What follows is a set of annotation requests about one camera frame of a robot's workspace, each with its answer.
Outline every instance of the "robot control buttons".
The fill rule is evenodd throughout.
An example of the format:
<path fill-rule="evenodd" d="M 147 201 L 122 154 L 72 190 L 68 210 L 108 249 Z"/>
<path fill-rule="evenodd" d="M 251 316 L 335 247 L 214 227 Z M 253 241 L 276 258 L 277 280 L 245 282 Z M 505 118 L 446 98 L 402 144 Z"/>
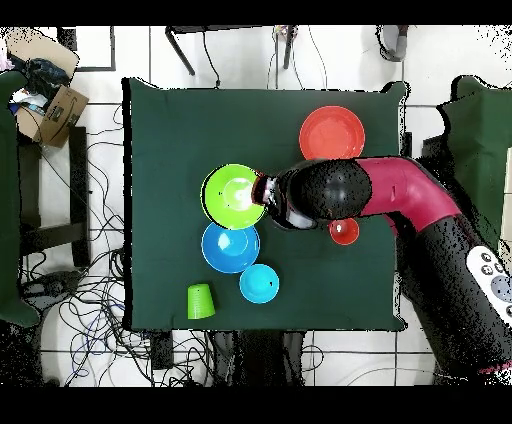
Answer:
<path fill-rule="evenodd" d="M 504 275 L 494 277 L 491 282 L 491 289 L 494 295 L 507 303 L 512 303 L 512 283 L 510 278 Z"/>
<path fill-rule="evenodd" d="M 485 275 L 492 275 L 493 271 L 492 271 L 492 268 L 489 266 L 489 265 L 484 265 L 482 267 L 482 272 L 485 274 Z"/>
<path fill-rule="evenodd" d="M 496 255 L 486 246 L 475 246 L 466 257 L 466 266 L 492 308 L 512 327 L 512 280 Z"/>

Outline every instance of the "cardboard box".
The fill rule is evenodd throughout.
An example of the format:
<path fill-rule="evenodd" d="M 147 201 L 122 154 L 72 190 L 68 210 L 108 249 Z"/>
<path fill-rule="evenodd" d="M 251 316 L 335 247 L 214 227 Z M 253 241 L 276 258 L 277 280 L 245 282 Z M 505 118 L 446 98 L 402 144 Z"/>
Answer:
<path fill-rule="evenodd" d="M 70 80 L 73 78 L 78 56 L 32 28 L 13 28 L 5 34 L 7 50 L 12 55 L 27 61 L 47 59 L 63 69 Z M 76 90 L 61 85 L 44 116 L 37 108 L 21 107 L 15 114 L 22 134 L 35 142 L 62 147 L 85 109 L 89 99 Z"/>
<path fill-rule="evenodd" d="M 89 99 L 69 87 L 61 85 L 46 114 L 25 106 L 15 116 L 20 132 L 37 143 L 63 147 L 69 136 L 69 128 L 76 125 Z"/>

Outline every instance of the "green plate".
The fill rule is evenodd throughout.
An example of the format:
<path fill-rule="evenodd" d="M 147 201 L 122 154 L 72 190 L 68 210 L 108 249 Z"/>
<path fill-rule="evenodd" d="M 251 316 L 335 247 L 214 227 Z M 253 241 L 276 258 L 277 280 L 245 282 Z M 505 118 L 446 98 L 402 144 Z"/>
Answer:
<path fill-rule="evenodd" d="M 257 178 L 256 171 L 244 165 L 228 164 L 213 170 L 201 187 L 204 213 L 229 230 L 256 224 L 265 213 L 265 208 L 251 199 Z"/>

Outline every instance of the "green cup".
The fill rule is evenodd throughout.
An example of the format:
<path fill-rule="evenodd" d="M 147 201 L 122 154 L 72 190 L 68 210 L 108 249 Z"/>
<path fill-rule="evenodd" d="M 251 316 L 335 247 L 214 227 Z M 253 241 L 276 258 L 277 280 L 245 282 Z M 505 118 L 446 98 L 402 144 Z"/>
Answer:
<path fill-rule="evenodd" d="M 188 288 L 188 319 L 208 318 L 215 315 L 212 294 L 208 284 L 194 284 Z"/>

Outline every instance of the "floor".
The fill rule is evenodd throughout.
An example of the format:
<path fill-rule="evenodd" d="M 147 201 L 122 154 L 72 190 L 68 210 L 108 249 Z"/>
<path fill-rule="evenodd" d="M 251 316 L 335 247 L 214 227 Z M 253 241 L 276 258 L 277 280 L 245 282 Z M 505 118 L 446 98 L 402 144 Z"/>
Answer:
<path fill-rule="evenodd" d="M 413 134 L 413 156 L 421 152 L 422 140 L 444 131 L 444 124 L 435 106 L 448 101 L 450 84 L 461 74 L 475 74 L 488 83 L 503 87 L 512 84 L 512 58 L 510 38 L 504 27 L 479 26 L 411 26 L 408 51 L 403 63 L 384 61 L 379 54 L 375 26 L 311 26 L 314 41 L 321 52 L 328 77 L 328 88 L 341 90 L 379 91 L 390 81 L 404 80 L 410 84 L 411 93 L 405 107 L 405 129 Z M 55 36 L 55 28 L 41 28 Z M 79 125 L 89 133 L 105 129 L 118 129 L 121 125 L 119 105 L 122 100 L 121 78 L 139 77 L 160 88 L 213 87 L 213 73 L 203 49 L 201 34 L 178 36 L 178 43 L 196 70 L 191 77 L 168 43 L 164 27 L 115 27 L 115 71 L 76 72 L 71 87 L 89 97 Z M 78 53 L 83 61 L 79 66 L 109 67 L 108 27 L 77 29 Z M 275 68 L 268 73 L 273 54 L 272 27 L 251 28 L 208 33 L 207 47 L 217 69 L 221 88 L 275 89 Z M 94 49 L 98 49 L 95 58 Z M 324 70 L 312 43 L 308 27 L 300 26 L 294 45 L 297 74 L 305 88 L 324 87 Z M 284 40 L 280 42 L 279 89 L 300 89 L 293 69 L 282 68 Z M 123 131 L 103 132 L 88 137 L 89 145 L 98 141 L 121 143 Z M 67 147 L 62 150 L 47 148 L 46 156 L 64 180 L 69 181 Z M 89 150 L 89 159 L 109 178 L 107 204 L 115 213 L 124 215 L 123 202 L 123 149 L 106 144 Z M 91 167 L 90 172 L 105 184 L 105 178 Z M 69 191 L 44 161 L 41 163 L 41 211 L 43 225 L 56 225 L 69 221 Z M 98 183 L 91 179 L 90 202 L 101 220 L 102 194 Z M 512 211 L 512 172 L 506 186 L 506 208 Z M 512 240 L 512 212 L 503 225 L 503 235 Z M 98 235 L 102 224 L 91 215 L 91 238 Z M 111 248 L 121 247 L 123 235 L 110 231 Z M 107 250 L 105 237 L 91 243 L 95 257 Z M 38 271 L 73 269 L 69 246 L 47 250 L 47 261 Z M 40 261 L 41 255 L 31 255 L 29 266 Z M 91 275 L 103 276 L 107 272 L 106 260 L 98 262 Z M 124 296 L 122 290 L 116 294 Z M 304 378 L 307 385 L 423 385 L 430 384 L 434 356 L 411 304 L 400 299 L 400 315 L 408 328 L 399 333 L 387 332 L 308 332 L 303 354 Z M 47 377 L 58 377 L 64 382 L 72 372 L 70 344 L 79 348 L 73 339 L 76 330 L 65 322 L 82 328 L 69 304 L 55 306 L 50 311 L 43 329 L 42 360 Z M 175 343 L 190 337 L 188 331 L 176 331 Z M 189 341 L 175 353 L 175 360 L 186 359 L 191 346 L 200 344 Z M 98 385 L 98 375 L 112 362 L 109 353 L 91 355 L 85 366 L 92 371 L 77 377 L 72 386 Z M 192 375 L 204 376 L 204 367 L 195 366 Z M 168 378 L 176 370 L 166 374 Z M 161 381 L 163 371 L 155 372 Z M 141 375 L 137 364 L 130 357 L 119 358 L 111 364 L 110 375 L 101 386 L 145 386 L 150 383 Z"/>

